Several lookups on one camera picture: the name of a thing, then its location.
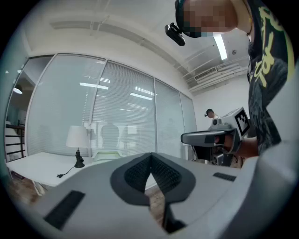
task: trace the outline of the fluorescent light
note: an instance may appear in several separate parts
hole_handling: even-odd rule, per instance
[[[17,88],[14,88],[13,91],[16,92],[17,94],[23,94],[23,92],[21,92],[21,91],[20,91],[19,89],[17,89]]]
[[[120,109],[120,110],[125,110],[125,111],[132,111],[132,112],[134,112],[134,110],[126,110],[126,109]]]
[[[80,82],[80,85],[81,86],[88,86],[88,87],[97,87],[96,84],[88,84],[88,83],[82,83],[82,82]],[[98,85],[98,88],[108,90],[107,86]]]
[[[221,60],[226,59],[228,56],[226,54],[226,50],[225,50],[225,46],[221,34],[215,35],[214,39],[216,41],[218,50],[220,52]]]
[[[143,98],[143,99],[148,99],[148,100],[152,100],[153,99],[153,98],[150,98],[150,97],[146,97],[146,96],[138,95],[138,94],[134,94],[134,93],[131,93],[130,95],[136,96],[136,97],[139,97],[139,98]]]
[[[110,83],[110,80],[109,79],[105,79],[105,78],[101,78],[100,81]]]
[[[147,90],[144,90],[144,89],[141,89],[141,88],[139,88],[139,87],[134,87],[134,90],[137,90],[137,91],[141,91],[141,92],[144,92],[144,93],[147,93],[147,94],[149,94],[149,95],[154,95],[154,93],[153,92],[150,92],[150,91],[147,91]]]
[[[135,104],[131,104],[131,103],[128,103],[128,106],[134,107],[134,108],[137,108],[137,109],[147,110],[147,107],[142,107],[140,105],[135,105]]]

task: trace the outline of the window blinds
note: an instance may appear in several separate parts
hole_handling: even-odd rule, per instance
[[[180,93],[180,96],[183,110],[185,133],[195,132],[197,129],[193,102],[190,98],[182,93]]]
[[[118,150],[123,156],[182,157],[181,134],[196,131],[192,100],[179,91],[119,63],[58,54],[31,99],[28,154],[74,155],[75,149],[66,146],[71,125],[90,129],[91,155]],[[80,152],[89,153],[87,148]]]
[[[155,152],[153,77],[108,61],[101,79],[93,109],[92,154]]]
[[[105,60],[58,54],[36,87],[27,120],[28,155],[74,155],[66,146],[71,125],[89,127],[95,86]],[[80,148],[87,156],[87,148]]]
[[[181,157],[184,123],[179,92],[158,80],[155,89],[158,153]]]

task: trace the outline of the black graphic t-shirt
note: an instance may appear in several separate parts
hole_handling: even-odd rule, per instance
[[[281,141],[266,107],[292,76],[295,63],[292,43],[277,18],[260,0],[248,4],[255,29],[248,50],[249,114],[261,154]]]

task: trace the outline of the air vent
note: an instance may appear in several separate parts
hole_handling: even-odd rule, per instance
[[[195,76],[194,78],[195,78],[195,80],[198,80],[198,79],[203,78],[203,77],[205,77],[213,72],[216,72],[216,71],[217,71],[216,67],[213,67],[207,71],[200,73],[199,75]]]

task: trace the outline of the power cord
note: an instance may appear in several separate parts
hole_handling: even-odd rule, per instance
[[[69,171],[67,172],[67,173],[65,173],[65,174],[57,174],[57,177],[59,177],[59,178],[61,178],[63,175],[66,175],[66,174],[68,174],[69,173]]]

